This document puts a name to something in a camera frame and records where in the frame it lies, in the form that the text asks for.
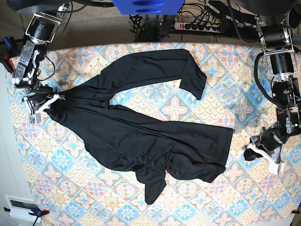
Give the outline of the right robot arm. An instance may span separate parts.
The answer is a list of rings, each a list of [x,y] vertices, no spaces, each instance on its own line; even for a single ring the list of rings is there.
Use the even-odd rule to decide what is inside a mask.
[[[46,58],[47,45],[53,41],[69,5],[64,3],[57,10],[34,13],[25,31],[28,40],[12,74],[12,83],[34,105],[42,104],[53,93],[52,88],[43,86],[38,79],[39,65]]]

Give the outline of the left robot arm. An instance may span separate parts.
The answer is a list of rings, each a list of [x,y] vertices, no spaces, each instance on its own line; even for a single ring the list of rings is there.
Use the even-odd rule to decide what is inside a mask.
[[[296,69],[292,57],[293,12],[300,13],[301,5],[296,0],[237,0],[235,3],[255,15],[256,29],[259,33],[263,51],[254,62],[254,80],[262,94],[276,106],[277,122],[268,129],[263,128],[257,136],[250,138],[244,146],[244,158],[253,161],[256,158],[269,158],[277,148],[290,137],[301,133],[301,96]],[[271,95],[259,81],[259,60],[265,57],[272,68]]]

